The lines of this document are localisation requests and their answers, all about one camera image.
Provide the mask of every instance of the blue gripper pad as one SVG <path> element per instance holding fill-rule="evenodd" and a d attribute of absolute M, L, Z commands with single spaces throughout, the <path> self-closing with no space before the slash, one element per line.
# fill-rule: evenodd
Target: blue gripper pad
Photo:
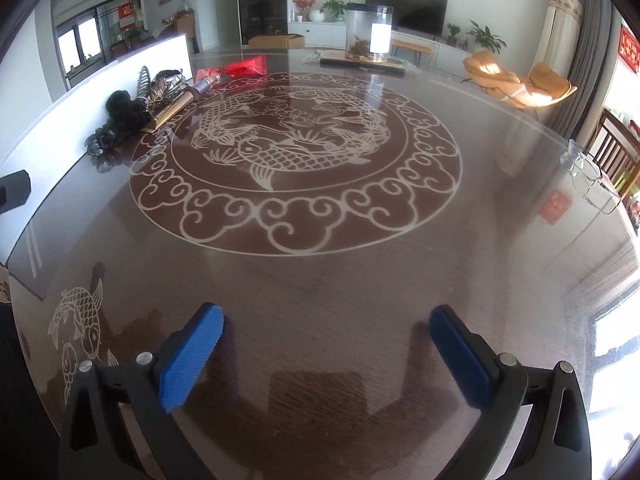
<path fill-rule="evenodd" d="M 166 413 L 182 406 L 187 400 L 202 368 L 222 335 L 224 322 L 222 309 L 211 304 L 207 313 L 191 331 L 189 338 L 164 369 L 159 381 L 159 400 Z"/>
<path fill-rule="evenodd" d="M 491 377 L 445 309 L 433 309 L 429 318 L 429 333 L 466 403 L 478 410 L 488 408 L 493 396 Z"/>

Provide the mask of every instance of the television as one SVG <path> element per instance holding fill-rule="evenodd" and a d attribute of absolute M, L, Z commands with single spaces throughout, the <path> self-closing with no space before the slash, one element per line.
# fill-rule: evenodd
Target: television
<path fill-rule="evenodd" d="M 367 0 L 368 4 L 394 8 L 392 28 L 407 28 L 430 36 L 441 36 L 446 0 Z"/>

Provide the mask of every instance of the eyeglasses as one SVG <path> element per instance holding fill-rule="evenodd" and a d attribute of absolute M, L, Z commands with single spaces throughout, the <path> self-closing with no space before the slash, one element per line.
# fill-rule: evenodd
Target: eyeglasses
<path fill-rule="evenodd" d="M 622 199 L 613 187 L 611 181 L 602 173 L 588 153 L 584 153 L 573 140 L 562 156 L 562 161 L 568 167 L 575 190 L 589 205 L 605 215 L 613 213 Z"/>

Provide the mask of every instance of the black lid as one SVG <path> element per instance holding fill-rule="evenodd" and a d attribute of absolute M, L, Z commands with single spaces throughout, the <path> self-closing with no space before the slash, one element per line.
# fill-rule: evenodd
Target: black lid
<path fill-rule="evenodd" d="M 363 12 L 375 12 L 382 14 L 393 14 L 394 8 L 384 5 L 376 5 L 376 4 L 347 4 L 345 10 L 361 10 Z"/>

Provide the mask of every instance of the round table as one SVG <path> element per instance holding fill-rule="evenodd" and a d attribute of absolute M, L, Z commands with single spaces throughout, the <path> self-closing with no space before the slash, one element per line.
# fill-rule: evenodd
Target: round table
<path fill-rule="evenodd" d="M 449 304 L 496 352 L 571 362 L 594 478 L 615 468 L 640 432 L 635 236 L 566 142 L 469 83 L 267 61 L 113 167 L 78 160 L 24 230 L 14 315 L 54 425 L 79 362 L 130 362 L 211 301 L 225 335 L 174 417 L 217 478 L 434 478 L 479 413 L 426 332 Z"/>

